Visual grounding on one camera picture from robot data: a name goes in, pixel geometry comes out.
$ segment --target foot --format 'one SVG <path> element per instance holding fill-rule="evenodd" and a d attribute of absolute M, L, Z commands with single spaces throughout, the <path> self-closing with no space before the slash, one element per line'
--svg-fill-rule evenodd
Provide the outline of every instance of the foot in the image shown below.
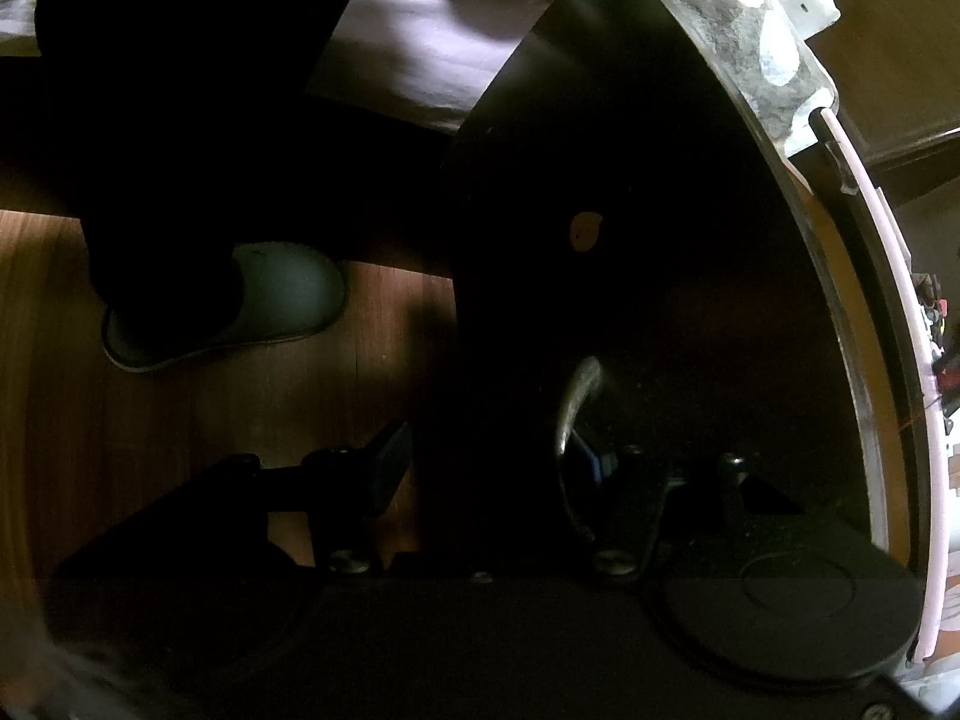
<path fill-rule="evenodd" d="M 107 309 L 103 342 L 114 365 L 144 373 L 213 349 L 280 343 L 306 338 L 330 327 L 347 302 L 340 269 L 325 255 L 301 244 L 267 242 L 239 245 L 244 298 L 240 314 L 226 329 L 188 346 L 150 347 Z"/>

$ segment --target wooden floor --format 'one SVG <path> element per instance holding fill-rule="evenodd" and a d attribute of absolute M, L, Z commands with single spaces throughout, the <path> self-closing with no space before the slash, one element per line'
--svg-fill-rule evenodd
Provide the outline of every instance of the wooden floor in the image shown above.
<path fill-rule="evenodd" d="M 448 279 L 347 263 L 349 309 L 325 333 L 136 376 L 104 357 L 85 268 L 75 220 L 0 211 L 0 581 L 21 605 L 33 579 L 213 461 L 296 464 L 448 399 Z M 417 543 L 414 488 L 377 525 L 386 553 Z M 306 559 L 295 518 L 272 533 Z"/>

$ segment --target black pants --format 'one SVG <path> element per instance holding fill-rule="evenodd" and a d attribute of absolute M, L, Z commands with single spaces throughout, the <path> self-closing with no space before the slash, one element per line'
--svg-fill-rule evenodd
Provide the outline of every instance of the black pants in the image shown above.
<path fill-rule="evenodd" d="M 61 184 L 141 332 L 236 316 L 235 220 L 285 191 L 291 114 L 348 0 L 37 0 Z"/>

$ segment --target screw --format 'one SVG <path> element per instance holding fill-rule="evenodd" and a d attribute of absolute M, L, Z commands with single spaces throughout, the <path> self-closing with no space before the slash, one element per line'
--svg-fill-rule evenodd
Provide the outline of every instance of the screw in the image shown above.
<path fill-rule="evenodd" d="M 870 704 L 861 715 L 862 720 L 894 720 L 895 717 L 894 707 L 883 703 Z"/>
<path fill-rule="evenodd" d="M 352 549 L 338 549 L 330 553 L 328 568 L 337 574 L 365 574 L 371 562 Z"/>
<path fill-rule="evenodd" d="M 637 570 L 637 559 L 622 549 L 603 549 L 593 556 L 593 570 L 609 577 L 622 577 Z"/>

